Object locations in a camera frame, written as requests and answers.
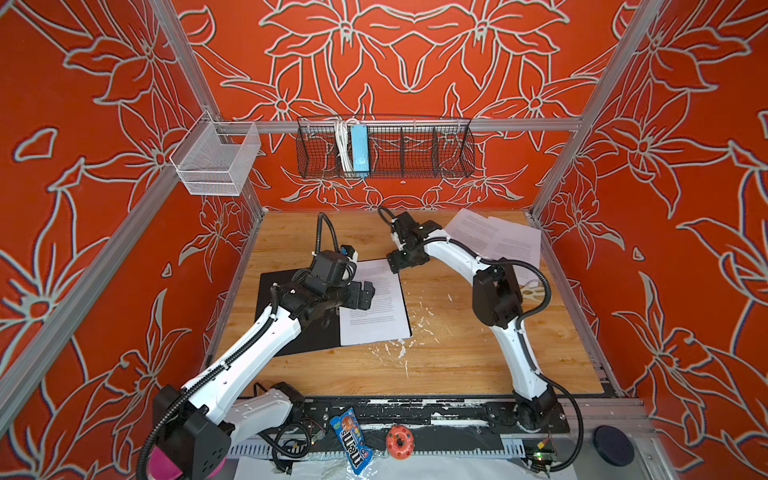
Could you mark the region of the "paper sheet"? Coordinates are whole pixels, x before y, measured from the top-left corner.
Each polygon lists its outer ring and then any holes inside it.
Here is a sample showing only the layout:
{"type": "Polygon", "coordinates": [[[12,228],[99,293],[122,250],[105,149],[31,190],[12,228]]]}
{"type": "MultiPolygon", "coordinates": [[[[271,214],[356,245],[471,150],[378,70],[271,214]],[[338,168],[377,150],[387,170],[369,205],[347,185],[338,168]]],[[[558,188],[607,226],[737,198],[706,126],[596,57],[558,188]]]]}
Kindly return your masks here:
{"type": "Polygon", "coordinates": [[[375,293],[368,310],[340,309],[340,343],[354,346],[404,340],[412,336],[401,281],[385,259],[358,264],[355,279],[372,283],[375,293]]]}
{"type": "Polygon", "coordinates": [[[461,209],[444,230],[475,253],[495,258],[498,229],[487,218],[468,209],[461,209]]]}
{"type": "Polygon", "coordinates": [[[484,253],[490,259],[513,259],[540,268],[541,232],[533,227],[503,220],[487,219],[493,233],[484,253]]]}

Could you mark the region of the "grey clip folder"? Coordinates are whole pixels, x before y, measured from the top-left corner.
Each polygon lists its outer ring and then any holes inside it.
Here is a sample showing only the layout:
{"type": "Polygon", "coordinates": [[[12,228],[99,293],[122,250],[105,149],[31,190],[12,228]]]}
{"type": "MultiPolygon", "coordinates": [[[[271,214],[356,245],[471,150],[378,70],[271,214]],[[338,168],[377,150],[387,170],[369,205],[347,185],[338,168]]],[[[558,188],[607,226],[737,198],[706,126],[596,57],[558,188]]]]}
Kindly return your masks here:
{"type": "Polygon", "coordinates": [[[282,347],[280,356],[328,350],[340,343],[340,309],[332,306],[331,298],[319,297],[299,283],[297,269],[267,272],[260,275],[256,320],[271,312],[271,287],[279,285],[279,314],[300,325],[298,336],[282,347]]]}

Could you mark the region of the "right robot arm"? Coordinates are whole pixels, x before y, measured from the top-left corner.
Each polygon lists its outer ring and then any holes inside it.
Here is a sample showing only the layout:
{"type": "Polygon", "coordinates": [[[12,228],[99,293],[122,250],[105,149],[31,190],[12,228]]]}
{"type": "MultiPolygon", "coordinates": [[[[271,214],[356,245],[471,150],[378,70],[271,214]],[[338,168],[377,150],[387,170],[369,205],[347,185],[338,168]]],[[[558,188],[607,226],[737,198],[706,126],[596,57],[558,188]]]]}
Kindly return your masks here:
{"type": "Polygon", "coordinates": [[[487,258],[433,221],[419,223],[407,212],[395,214],[384,206],[379,206],[377,213],[389,226],[396,245],[396,249],[387,255],[392,272],[398,273],[437,259],[471,285],[473,313],[490,328],[510,371],[515,401],[513,418],[519,428],[536,433],[547,427],[559,405],[557,392],[570,402],[577,428],[570,455],[557,462],[544,454],[531,453],[524,461],[528,470],[547,476],[570,467],[584,443],[583,415],[573,394],[542,372],[525,325],[526,319],[544,311],[551,302],[552,288],[546,276],[538,267],[523,260],[487,258]],[[517,267],[534,274],[544,289],[543,299],[529,310],[523,308],[523,294],[515,272],[517,267]]]}

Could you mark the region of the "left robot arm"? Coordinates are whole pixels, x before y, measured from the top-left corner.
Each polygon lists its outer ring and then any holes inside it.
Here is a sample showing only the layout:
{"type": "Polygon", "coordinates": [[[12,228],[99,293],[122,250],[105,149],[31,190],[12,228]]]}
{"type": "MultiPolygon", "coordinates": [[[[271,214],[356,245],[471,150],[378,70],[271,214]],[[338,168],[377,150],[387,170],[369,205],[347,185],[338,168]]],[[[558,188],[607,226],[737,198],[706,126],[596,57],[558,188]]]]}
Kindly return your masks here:
{"type": "Polygon", "coordinates": [[[254,324],[219,359],[181,388],[163,387],[154,397],[152,430],[135,469],[139,479],[207,479],[223,465],[229,448],[282,426],[298,399],[276,386],[251,400],[240,395],[256,375],[303,328],[340,308],[370,309],[375,288],[356,280],[358,253],[338,240],[322,247],[330,218],[317,216],[309,267],[284,284],[274,283],[254,324]]]}

